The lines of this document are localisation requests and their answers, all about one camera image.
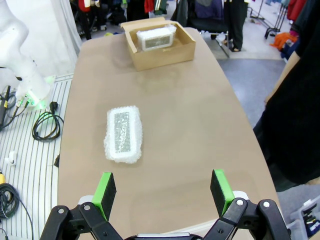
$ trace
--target plastic container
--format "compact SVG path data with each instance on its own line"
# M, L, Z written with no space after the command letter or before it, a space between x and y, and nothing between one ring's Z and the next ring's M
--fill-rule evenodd
M308 240L305 224L300 219L288 224L286 228L291 230L292 240Z
M174 43L177 28L168 24L165 27L155 28L136 33L142 51L150 51L170 47Z
M134 164L141 157L142 123L136 106L113 108L107 113L105 156L116 163Z
M286 227L291 230L292 240L308 240L303 211L309 209L314 204L316 204L316 207L312 210L312 215L315 216L316 219L320 220L320 196L313 200L306 201L301 208L290 214L290 218L293 222L288 224Z

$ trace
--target black clothing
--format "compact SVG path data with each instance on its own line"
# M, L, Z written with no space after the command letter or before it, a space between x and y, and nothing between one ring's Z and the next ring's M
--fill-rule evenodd
M294 183L287 179L279 167L275 164L274 159L270 153L269 146L266 142L266 134L264 133L264 130L262 128L262 121L261 118L255 125L253 132L256 136L256 139L258 140L258 143L260 145L260 148L262 150L263 156L265 158L265 162L269 168L270 175L272 177L272 181L275 187L275 190L277 192L283 192L285 190L288 190L292 187L297 186L297 183Z
M233 39L233 46L241 50L243 43L243 28L247 17L248 3L244 0L226 0L223 13L224 22L229 29L229 39Z
M320 1L300 33L300 60L268 101L262 128L283 175L296 184L320 177Z
M141 19L148 19L149 13L145 13L145 1L144 0L131 0L128 3L126 9L127 21L135 21Z

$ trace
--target table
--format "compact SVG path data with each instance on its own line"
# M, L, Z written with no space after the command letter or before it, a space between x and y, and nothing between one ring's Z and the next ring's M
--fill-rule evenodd
M89 40L79 54L63 127L58 204L75 207L112 171L117 193L110 222L123 238L218 218L213 169L224 169L232 189L254 203L278 202L232 87L199 33L187 31L196 40L193 61L137 72L124 34ZM104 151L107 111L132 105L141 115L142 157L115 163Z

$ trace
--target power adapter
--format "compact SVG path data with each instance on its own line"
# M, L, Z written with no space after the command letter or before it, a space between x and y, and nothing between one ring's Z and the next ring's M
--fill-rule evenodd
M58 105L58 103L56 101L50 102L49 107L50 107L50 111L51 111L52 114L55 114L56 110L58 109L58 106L59 105Z

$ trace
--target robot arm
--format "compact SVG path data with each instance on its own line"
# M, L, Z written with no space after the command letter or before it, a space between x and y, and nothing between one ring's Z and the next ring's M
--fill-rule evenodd
M219 219L203 238L190 233L169 233L138 234L125 240L232 240L238 229L249 230L255 240L291 240L273 200L254 204L235 198L220 169L212 172L210 189ZM91 233L96 240L123 240L109 222L116 191L113 174L105 172L92 202L79 204L72 210L63 205L52 208L40 240L77 240L84 233Z
M15 94L17 104L27 97L36 106L50 94L50 85L39 74L33 60L20 52L29 30L13 15L6 0L0 0L0 16L0 67L22 78Z

